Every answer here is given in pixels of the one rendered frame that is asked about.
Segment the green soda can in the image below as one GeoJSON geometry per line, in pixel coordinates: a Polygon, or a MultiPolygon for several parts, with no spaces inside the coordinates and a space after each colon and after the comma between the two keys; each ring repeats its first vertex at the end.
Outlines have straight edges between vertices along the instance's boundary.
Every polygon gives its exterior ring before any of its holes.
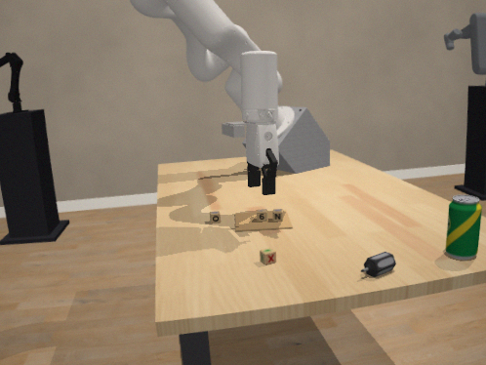
{"type": "Polygon", "coordinates": [[[452,258],[468,260],[477,255],[482,206],[471,195],[453,196],[449,204],[446,252],[452,258]]]}

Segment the tan square mat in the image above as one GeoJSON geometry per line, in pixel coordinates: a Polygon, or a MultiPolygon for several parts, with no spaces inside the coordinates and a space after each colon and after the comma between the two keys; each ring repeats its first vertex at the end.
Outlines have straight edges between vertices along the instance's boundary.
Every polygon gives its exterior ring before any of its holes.
{"type": "Polygon", "coordinates": [[[272,211],[267,212],[267,221],[258,222],[257,212],[235,214],[236,232],[293,228],[287,211],[283,211],[283,221],[274,222],[272,211]]]}

